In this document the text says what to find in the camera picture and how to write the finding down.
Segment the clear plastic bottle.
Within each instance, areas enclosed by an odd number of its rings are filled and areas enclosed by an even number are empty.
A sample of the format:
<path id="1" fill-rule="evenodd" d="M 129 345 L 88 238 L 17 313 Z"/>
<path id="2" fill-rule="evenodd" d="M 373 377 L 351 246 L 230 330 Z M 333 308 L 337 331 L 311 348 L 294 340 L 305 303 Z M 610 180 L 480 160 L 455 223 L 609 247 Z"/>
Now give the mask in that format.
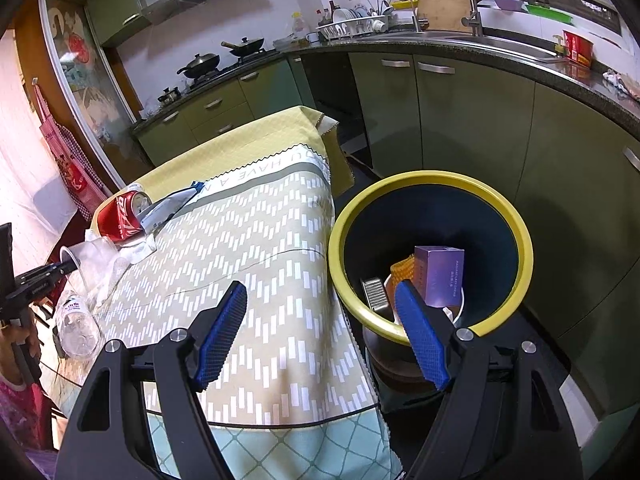
<path id="1" fill-rule="evenodd" d="M 90 243 L 62 247 L 61 262 L 70 268 L 66 284 L 55 306 L 55 327 L 66 358 L 87 361 L 98 351 L 101 333 L 90 312 L 89 263 L 93 254 Z"/>

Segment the purple cardboard box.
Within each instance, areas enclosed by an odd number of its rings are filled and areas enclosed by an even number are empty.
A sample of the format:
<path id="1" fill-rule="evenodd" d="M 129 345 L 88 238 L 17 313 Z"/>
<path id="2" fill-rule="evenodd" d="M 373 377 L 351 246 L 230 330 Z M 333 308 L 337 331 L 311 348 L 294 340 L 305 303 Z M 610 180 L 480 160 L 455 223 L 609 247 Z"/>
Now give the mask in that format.
<path id="1" fill-rule="evenodd" d="M 446 246 L 414 248 L 413 284 L 424 302 L 433 308 L 460 306 L 464 250 Z"/>

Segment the orange foam net sleeve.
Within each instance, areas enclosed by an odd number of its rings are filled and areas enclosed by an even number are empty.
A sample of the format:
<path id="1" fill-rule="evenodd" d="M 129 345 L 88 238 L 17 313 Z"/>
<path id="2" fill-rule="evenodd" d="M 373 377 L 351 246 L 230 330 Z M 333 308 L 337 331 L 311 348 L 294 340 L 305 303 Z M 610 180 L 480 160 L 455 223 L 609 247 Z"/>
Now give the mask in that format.
<path id="1" fill-rule="evenodd" d="M 388 290 L 390 292 L 394 292 L 397 285 L 402 281 L 413 281 L 415 263 L 416 258 L 411 255 L 390 266 L 390 280 L 388 281 Z"/>

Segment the white snack bag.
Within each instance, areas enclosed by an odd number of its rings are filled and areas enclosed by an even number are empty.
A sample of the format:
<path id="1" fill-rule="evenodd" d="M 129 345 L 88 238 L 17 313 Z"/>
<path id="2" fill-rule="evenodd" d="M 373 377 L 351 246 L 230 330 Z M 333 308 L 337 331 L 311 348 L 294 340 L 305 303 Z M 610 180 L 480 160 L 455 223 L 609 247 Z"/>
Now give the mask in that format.
<path id="1" fill-rule="evenodd" d="M 151 234 L 160 229 L 194 196 L 197 196 L 204 186 L 205 183 L 202 181 L 193 181 L 187 188 L 172 192 L 145 208 L 138 217 L 142 231 L 145 234 Z"/>

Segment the yellow rimmed trash bin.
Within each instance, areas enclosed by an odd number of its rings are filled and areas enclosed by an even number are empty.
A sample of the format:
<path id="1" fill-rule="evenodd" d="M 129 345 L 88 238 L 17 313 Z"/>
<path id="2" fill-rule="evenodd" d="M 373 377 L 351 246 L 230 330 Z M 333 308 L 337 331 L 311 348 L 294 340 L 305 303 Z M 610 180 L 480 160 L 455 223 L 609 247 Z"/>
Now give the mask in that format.
<path id="1" fill-rule="evenodd" d="M 330 275 L 344 306 L 402 351 L 409 349 L 404 326 L 367 306 L 367 280 L 380 278 L 393 297 L 410 278 L 428 306 L 484 336 L 518 308 L 533 266 L 532 240 L 513 205 L 448 171 L 409 171 L 372 184 L 343 209 L 329 241 Z"/>

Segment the grey ridged object in bin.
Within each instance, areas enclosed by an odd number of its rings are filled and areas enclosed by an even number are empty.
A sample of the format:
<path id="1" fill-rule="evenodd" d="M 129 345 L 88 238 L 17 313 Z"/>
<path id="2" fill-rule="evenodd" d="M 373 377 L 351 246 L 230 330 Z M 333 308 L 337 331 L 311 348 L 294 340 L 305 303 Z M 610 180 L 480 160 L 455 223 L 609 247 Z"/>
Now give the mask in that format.
<path id="1" fill-rule="evenodd" d="M 369 309 L 386 321 L 393 321 L 393 311 L 382 280 L 370 278 L 362 282 L 362 288 Z"/>

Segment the patterned tablecloth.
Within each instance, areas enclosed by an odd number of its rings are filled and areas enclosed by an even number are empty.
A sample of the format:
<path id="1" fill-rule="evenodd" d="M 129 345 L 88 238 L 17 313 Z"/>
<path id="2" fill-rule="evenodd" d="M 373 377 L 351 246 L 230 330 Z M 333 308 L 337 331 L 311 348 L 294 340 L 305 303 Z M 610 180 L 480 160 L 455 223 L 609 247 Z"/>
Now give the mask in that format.
<path id="1" fill-rule="evenodd" d="M 74 275 L 103 339 L 154 344 L 247 291 L 219 377 L 198 395 L 239 479 L 395 479 L 372 379 L 328 270 L 334 200 L 354 183 L 334 119 L 294 106 L 235 128 L 137 180 L 154 200 L 203 188 L 94 287 Z"/>

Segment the red checkered apron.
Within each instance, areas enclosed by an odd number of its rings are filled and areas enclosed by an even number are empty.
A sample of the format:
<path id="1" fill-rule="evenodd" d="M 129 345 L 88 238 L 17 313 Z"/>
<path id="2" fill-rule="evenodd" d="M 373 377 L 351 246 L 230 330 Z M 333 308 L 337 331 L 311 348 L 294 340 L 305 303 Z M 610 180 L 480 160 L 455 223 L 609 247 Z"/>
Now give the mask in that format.
<path id="1" fill-rule="evenodd" d="M 66 127 L 50 111 L 37 79 L 32 81 L 37 102 L 40 131 L 46 140 L 63 184 L 77 209 L 90 222 L 98 207 L 107 199 L 108 188 L 100 179 L 85 152 Z"/>

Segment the red cola can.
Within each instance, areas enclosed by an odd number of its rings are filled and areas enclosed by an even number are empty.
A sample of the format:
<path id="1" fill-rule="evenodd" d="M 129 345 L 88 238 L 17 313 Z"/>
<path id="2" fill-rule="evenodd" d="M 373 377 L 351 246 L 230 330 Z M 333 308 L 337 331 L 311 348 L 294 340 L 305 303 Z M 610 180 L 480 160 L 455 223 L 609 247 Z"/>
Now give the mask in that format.
<path id="1" fill-rule="evenodd" d="M 127 191 L 109 200 L 96 214 L 98 233 L 114 243 L 126 242 L 142 230 L 139 217 L 152 202 L 142 191 Z"/>

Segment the green base cabinets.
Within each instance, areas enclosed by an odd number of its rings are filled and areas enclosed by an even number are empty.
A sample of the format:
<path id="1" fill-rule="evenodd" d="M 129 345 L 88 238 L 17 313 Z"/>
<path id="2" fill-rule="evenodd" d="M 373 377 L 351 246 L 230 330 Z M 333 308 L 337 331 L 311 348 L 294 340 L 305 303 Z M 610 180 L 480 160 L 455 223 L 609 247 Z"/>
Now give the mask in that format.
<path id="1" fill-rule="evenodd" d="M 608 413 L 639 400 L 636 130 L 485 55 L 306 52 L 320 110 L 367 133 L 374 170 L 446 170 L 500 192 L 533 241 L 525 307 Z"/>

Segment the small steel pot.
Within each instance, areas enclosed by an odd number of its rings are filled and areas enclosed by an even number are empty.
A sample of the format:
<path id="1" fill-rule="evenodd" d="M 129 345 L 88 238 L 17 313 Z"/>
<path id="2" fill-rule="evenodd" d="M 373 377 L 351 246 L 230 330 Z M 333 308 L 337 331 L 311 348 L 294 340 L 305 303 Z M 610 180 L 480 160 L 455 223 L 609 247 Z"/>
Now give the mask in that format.
<path id="1" fill-rule="evenodd" d="M 157 98 L 161 107 L 166 107 L 172 103 L 179 101 L 182 97 L 182 93 L 177 87 L 165 88 L 163 93 Z"/>

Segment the cooking oil bottle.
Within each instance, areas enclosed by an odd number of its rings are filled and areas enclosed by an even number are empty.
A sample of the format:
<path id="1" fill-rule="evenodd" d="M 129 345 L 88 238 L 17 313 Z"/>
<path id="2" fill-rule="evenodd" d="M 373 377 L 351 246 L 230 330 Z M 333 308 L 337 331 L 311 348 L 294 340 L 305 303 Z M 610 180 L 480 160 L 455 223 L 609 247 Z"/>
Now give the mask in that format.
<path id="1" fill-rule="evenodd" d="M 300 12 L 294 12 L 292 14 L 292 34 L 297 39 L 305 39 L 309 34 L 308 25 Z"/>

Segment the red cup on counter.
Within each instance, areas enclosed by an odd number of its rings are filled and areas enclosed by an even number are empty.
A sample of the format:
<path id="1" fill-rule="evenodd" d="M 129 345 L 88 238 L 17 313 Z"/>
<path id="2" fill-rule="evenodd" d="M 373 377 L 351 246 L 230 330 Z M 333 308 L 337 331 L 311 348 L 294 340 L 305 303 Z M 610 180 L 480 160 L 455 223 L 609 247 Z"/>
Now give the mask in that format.
<path id="1" fill-rule="evenodd" d="M 590 67 L 593 59 L 593 43 L 568 30 L 564 30 L 563 39 L 566 56 L 576 64 Z"/>

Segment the white dish rack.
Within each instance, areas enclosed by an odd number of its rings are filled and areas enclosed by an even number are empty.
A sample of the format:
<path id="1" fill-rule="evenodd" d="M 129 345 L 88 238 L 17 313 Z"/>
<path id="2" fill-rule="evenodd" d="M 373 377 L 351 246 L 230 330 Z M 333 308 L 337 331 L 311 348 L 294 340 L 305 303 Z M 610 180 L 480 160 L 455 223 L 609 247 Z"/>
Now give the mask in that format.
<path id="1" fill-rule="evenodd" d="M 387 15 L 370 15 L 361 10 L 350 9 L 335 9 L 332 21 L 317 28 L 319 36 L 326 41 L 382 34 L 387 29 Z"/>

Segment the wooden cutting board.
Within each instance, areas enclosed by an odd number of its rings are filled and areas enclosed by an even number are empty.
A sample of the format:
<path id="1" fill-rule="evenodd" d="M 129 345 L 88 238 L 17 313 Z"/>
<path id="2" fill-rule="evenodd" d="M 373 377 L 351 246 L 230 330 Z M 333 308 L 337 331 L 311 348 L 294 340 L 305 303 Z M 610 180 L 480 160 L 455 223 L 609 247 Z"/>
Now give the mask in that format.
<path id="1" fill-rule="evenodd" d="M 472 32 L 472 27 L 462 24 L 462 18 L 467 18 L 470 12 L 470 0 L 419 0 L 418 3 L 418 18 L 427 20 L 428 30 Z"/>

